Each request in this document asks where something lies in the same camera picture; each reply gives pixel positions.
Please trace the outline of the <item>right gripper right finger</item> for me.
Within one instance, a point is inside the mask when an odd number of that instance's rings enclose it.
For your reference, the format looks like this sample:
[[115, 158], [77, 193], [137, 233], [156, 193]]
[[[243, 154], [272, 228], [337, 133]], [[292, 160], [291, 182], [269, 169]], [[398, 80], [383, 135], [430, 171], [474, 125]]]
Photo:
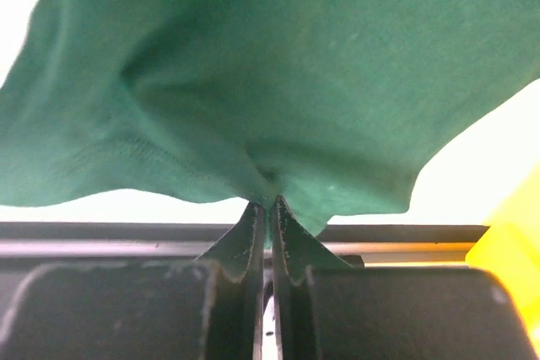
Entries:
[[349, 265], [279, 197], [273, 239], [276, 341], [282, 359], [528, 359], [510, 295], [469, 267]]

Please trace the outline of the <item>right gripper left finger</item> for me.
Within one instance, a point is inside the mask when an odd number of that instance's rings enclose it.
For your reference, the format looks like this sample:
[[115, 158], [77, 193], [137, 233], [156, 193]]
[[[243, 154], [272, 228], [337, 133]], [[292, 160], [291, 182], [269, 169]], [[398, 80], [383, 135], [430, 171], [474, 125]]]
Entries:
[[4, 359], [258, 359], [264, 211], [193, 261], [1, 262]]

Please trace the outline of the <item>dark green t shirt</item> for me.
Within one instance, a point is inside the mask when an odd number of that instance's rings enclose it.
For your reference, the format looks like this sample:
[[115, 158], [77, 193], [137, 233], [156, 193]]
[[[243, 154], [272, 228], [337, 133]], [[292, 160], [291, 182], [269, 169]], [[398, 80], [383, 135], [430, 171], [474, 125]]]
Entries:
[[1, 202], [284, 196], [319, 234], [539, 76], [539, 0], [40, 0], [1, 89]]

